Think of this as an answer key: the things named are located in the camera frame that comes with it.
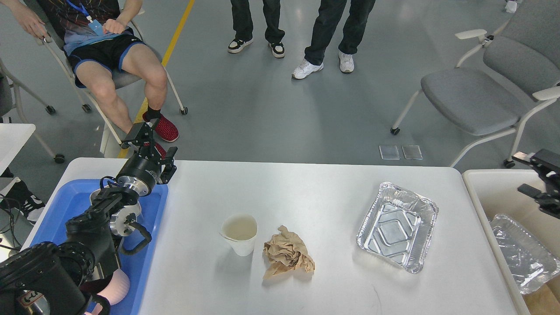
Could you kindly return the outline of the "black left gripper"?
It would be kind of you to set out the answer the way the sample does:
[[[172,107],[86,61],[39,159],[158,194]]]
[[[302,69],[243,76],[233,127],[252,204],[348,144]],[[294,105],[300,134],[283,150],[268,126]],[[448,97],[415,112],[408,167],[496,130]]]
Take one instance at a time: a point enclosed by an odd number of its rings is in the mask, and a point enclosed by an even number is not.
[[[124,164],[116,176],[120,187],[129,188],[139,196],[150,195],[156,184],[167,184],[175,174],[174,155],[177,147],[172,146],[164,159],[142,152],[154,151],[154,133],[159,134],[161,118],[154,118],[150,123],[135,123],[127,136],[121,141],[121,149],[133,148],[138,151]]]

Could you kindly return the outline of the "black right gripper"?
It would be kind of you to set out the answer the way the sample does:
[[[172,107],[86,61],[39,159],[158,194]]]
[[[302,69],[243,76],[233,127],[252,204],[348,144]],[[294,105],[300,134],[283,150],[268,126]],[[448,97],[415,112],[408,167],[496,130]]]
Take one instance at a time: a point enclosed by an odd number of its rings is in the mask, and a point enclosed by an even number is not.
[[[537,200],[542,213],[560,219],[560,155],[547,149],[529,154],[518,151],[512,159],[533,168],[545,183],[545,192],[528,184],[520,185],[517,190]]]

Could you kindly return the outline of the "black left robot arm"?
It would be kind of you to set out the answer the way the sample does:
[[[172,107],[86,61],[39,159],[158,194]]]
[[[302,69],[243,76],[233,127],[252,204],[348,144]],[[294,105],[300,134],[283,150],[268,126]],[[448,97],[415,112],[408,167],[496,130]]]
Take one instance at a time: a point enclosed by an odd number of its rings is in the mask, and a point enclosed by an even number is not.
[[[138,221],[138,199],[157,184],[167,184],[177,167],[176,147],[161,155],[154,130],[161,118],[136,123],[122,140],[134,147],[116,177],[103,177],[88,209],[66,223],[66,241],[40,242],[1,263],[3,315],[108,315],[110,301],[90,288],[92,282],[120,278],[120,255],[139,253],[152,240]]]

